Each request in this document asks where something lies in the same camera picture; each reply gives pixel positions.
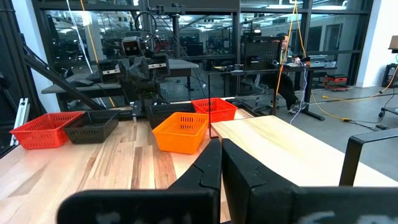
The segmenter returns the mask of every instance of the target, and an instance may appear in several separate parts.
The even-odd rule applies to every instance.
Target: black basket
[[[147,112],[150,127],[156,128],[175,112],[195,113],[196,110],[192,103],[150,106]]]
[[[118,126],[119,111],[89,111],[63,130],[74,144],[102,143]]]

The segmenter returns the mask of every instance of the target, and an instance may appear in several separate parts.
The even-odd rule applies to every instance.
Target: white wall
[[[388,48],[391,37],[398,35],[397,9],[397,0],[374,0],[356,86],[380,85],[386,65],[396,62]]]
[[[37,20],[34,14],[32,0],[12,0],[16,17],[21,32],[25,35],[26,44],[32,49],[40,58],[47,61],[44,53],[42,38],[37,26]],[[48,113],[59,112],[57,97],[55,94],[41,94],[44,88],[52,85],[52,82],[41,74],[32,70],[33,79],[35,81],[37,94],[42,102],[44,108]]]

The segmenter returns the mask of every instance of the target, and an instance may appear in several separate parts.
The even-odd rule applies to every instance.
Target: wooden tabletop
[[[235,117],[250,115],[238,110]],[[123,121],[102,144],[18,146],[0,159],[0,223],[55,223],[60,203],[81,190],[166,189],[209,141],[207,136],[194,155],[162,152],[147,121]],[[222,193],[221,221],[228,220]]]
[[[275,116],[211,124],[268,168],[299,186],[337,186],[344,154]],[[359,163],[354,186],[397,187],[398,182]]]

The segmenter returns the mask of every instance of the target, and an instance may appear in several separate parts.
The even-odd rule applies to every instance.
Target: concrete floor
[[[206,80],[207,83],[208,72],[202,72],[201,77]],[[184,87],[186,82],[185,78],[170,78],[161,85],[162,93],[167,100],[180,101],[188,100],[188,90]],[[191,78],[192,87],[195,91],[191,92],[192,99],[203,98],[203,93],[200,87],[203,82],[199,85],[199,82]],[[387,100],[391,97],[392,90],[386,90],[383,95],[371,98],[366,101],[333,101],[330,99],[324,99],[322,96],[327,95],[334,98],[366,98],[376,94],[378,91],[383,90],[381,87],[370,87],[370,88],[352,88],[350,91],[328,91],[328,90],[315,90],[314,95],[319,103],[319,106],[325,111],[338,115],[344,118],[350,118],[352,120],[363,120],[363,121],[378,121],[378,114],[380,109],[386,104]],[[207,97],[207,86],[205,87],[205,96]],[[214,75],[211,79],[211,92],[212,96],[223,97],[223,81],[217,75]],[[302,93],[296,92],[298,98],[301,99]],[[288,114],[287,108],[285,107],[285,101],[280,97],[279,106],[280,110],[277,112],[277,116],[286,122],[290,122],[292,116]],[[398,97],[393,98],[390,103],[390,107],[398,107]],[[309,133],[317,139],[335,147],[341,152],[345,152],[346,145],[350,136],[362,133],[371,132],[371,130],[350,123],[344,123],[336,118],[329,117],[323,113],[315,104],[310,106],[310,111],[322,115],[326,118],[324,121],[318,121],[305,114],[299,114],[292,125]],[[361,123],[367,126],[375,127],[375,124]],[[379,123],[389,128],[398,128],[398,116],[386,113],[385,118]],[[374,143],[366,144],[361,155],[361,162],[378,170],[379,172],[387,175],[390,178],[398,181],[398,138],[379,141]]]

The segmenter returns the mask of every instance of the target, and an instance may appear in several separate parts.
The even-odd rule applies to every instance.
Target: chair
[[[273,105],[273,100],[274,100],[274,91],[269,89],[269,87],[263,83],[260,82],[261,80],[261,75],[257,75],[256,79],[254,81],[254,87],[257,89],[262,90],[261,93],[258,93],[256,96],[256,102],[255,102],[255,107],[252,109],[252,112],[260,112],[263,111],[263,108],[265,108],[269,114],[272,114],[272,105]],[[271,96],[271,101],[269,105],[264,105],[264,106],[258,106],[259,102],[262,100],[268,100],[269,98],[267,97],[266,99],[261,98],[262,96]],[[276,97],[276,109],[279,110],[278,106],[279,102],[279,97]]]

